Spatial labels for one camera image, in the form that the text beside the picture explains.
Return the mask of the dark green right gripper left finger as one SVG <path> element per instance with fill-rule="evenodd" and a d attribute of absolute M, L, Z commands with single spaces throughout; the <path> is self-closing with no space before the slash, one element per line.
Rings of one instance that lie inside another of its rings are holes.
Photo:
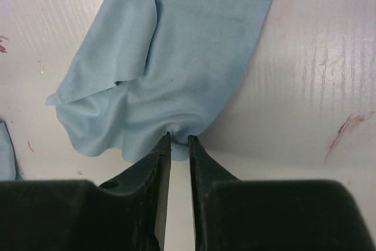
<path fill-rule="evenodd" d="M 1 182 L 2 250 L 163 250 L 171 165 L 165 134 L 101 185 Z"/>

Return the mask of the light blue cleaning cloth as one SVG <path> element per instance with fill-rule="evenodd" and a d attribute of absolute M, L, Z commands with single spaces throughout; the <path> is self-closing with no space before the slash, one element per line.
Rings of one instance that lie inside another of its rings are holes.
<path fill-rule="evenodd" d="M 103 0 L 46 100 L 74 149 L 129 162 L 169 133 L 176 160 L 216 119 L 252 56 L 272 0 Z"/>

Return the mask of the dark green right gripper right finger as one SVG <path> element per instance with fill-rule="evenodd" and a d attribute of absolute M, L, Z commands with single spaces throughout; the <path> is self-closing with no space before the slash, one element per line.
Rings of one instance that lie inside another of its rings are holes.
<path fill-rule="evenodd" d="M 189 137 L 196 250 L 374 250 L 333 180 L 240 180 Z"/>

